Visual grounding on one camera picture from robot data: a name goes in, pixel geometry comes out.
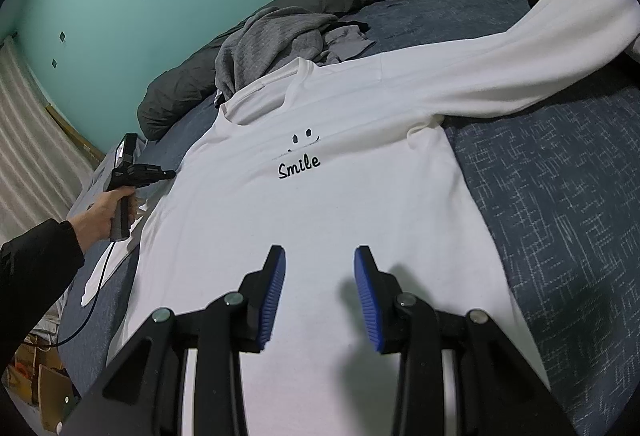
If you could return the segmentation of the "person's left forearm black sleeve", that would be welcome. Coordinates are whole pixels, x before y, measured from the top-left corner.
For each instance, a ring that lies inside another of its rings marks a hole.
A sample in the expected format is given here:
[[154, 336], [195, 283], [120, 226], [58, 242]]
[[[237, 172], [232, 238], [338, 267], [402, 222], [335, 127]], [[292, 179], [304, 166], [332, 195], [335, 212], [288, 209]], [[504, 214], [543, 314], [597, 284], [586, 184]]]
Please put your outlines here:
[[84, 261], [72, 225], [54, 219], [2, 245], [2, 367], [73, 282]]

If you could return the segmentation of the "person's left hand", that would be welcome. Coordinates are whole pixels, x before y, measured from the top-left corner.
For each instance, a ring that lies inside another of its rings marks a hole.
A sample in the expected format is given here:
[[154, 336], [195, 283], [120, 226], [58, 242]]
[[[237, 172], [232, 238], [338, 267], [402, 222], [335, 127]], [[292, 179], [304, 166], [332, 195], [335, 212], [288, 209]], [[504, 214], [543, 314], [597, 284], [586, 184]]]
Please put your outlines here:
[[96, 242], [110, 236], [111, 220], [115, 216], [116, 204], [124, 196], [130, 196], [130, 219], [133, 222], [138, 212], [138, 200], [135, 188], [120, 188], [111, 192], [102, 192], [93, 204], [68, 222], [72, 225], [82, 252], [87, 252]]

